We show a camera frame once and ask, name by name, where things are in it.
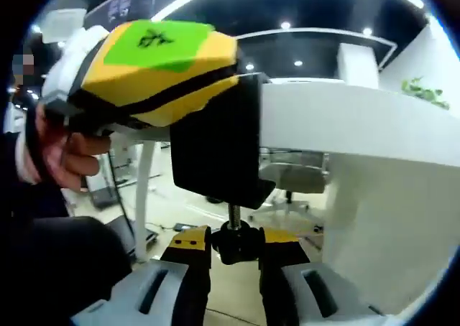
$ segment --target metal screw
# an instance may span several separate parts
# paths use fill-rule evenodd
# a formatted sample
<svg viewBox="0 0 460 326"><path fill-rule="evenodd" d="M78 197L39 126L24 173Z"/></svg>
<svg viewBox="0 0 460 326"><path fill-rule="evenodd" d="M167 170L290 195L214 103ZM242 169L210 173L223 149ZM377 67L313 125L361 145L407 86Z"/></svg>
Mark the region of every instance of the metal screw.
<svg viewBox="0 0 460 326"><path fill-rule="evenodd" d="M229 204L229 229L239 230L242 227L241 210L239 206Z"/></svg>

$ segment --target gray chair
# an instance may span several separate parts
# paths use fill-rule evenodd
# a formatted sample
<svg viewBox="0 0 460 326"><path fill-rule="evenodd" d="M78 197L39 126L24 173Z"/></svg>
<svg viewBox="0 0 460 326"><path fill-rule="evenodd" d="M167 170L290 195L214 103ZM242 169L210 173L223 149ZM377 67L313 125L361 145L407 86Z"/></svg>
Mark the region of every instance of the gray chair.
<svg viewBox="0 0 460 326"><path fill-rule="evenodd" d="M293 199L294 193L323 193L327 184L327 155L320 152L294 152L267 150L262 155L265 160L259 168L261 179L276 183L279 190L285 191L285 199L280 202L279 194L249 216L253 221L257 214L273 213L284 210L286 215L295 212L315 223L315 231L323 230L323 220L311 215L310 205L306 201Z"/></svg>

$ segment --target floor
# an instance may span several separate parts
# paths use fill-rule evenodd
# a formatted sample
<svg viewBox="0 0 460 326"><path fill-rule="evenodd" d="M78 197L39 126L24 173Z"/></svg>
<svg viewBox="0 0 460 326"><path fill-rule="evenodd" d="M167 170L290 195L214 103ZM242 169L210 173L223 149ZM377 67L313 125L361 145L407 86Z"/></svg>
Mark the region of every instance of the floor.
<svg viewBox="0 0 460 326"><path fill-rule="evenodd" d="M182 190L173 184L171 162L168 150L162 150L160 158L155 162L161 172L159 177L149 182L151 191L147 198L147 227L158 232L157 242L149 250L149 257L160 257L172 237L176 234L173 227L176 223L191 225L209 225L219 228L227 220L226 204L210 204L202 195ZM126 211L130 218L134 218L134 199L136 185L120 189ZM279 196L282 191L275 190L269 197ZM310 203L311 212L321 218L325 208L326 194L301 195L295 194L296 200L305 200ZM118 205L97 211L91 204L88 196L79 195L75 199L76 215L90 215L104 223L110 222L121 215ZM251 210L243 208L241 217L247 220ZM276 214L267 213L257 215L253 226L269 226L291 230L299 235L314 238L321 242L318 234L313 232L314 224L299 215L285 216L283 211ZM308 241L301 241L303 248L312 261L321 260L321 252ZM223 265L218 256L213 253L211 269L211 293L209 295L208 310L204 325L266 325L262 299L259 294L259 270L257 262L245 262L232 266Z"/></svg>

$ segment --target person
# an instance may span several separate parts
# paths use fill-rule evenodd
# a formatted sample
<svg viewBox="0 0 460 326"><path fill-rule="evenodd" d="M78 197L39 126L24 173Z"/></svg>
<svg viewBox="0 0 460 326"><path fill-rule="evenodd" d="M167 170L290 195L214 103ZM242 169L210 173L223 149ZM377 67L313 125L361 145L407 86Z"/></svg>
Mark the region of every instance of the person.
<svg viewBox="0 0 460 326"><path fill-rule="evenodd" d="M1 223L9 252L6 298L17 322L68 325L75 313L108 299L112 286L131 272L118 236L95 218L68 217L60 192L79 191L81 178L98 172L93 155L107 152L110 139L68 134L41 105L30 116L52 179L40 176L25 131L0 135L2 197L11 211Z"/></svg>

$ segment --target hand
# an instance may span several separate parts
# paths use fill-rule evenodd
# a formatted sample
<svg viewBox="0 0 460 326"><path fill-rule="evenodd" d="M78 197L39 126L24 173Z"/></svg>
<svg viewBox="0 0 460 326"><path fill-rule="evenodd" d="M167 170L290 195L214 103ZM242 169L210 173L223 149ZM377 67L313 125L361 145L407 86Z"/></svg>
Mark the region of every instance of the hand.
<svg viewBox="0 0 460 326"><path fill-rule="evenodd" d="M35 126L50 175L59 186L80 191L81 177L98 173L99 163L93 155L107 152L110 148L110 138L84 136L79 133L69 136L63 126L56 126L46 119L43 105L37 106ZM32 162L27 145L24 149L24 165L34 182L42 180Z"/></svg>

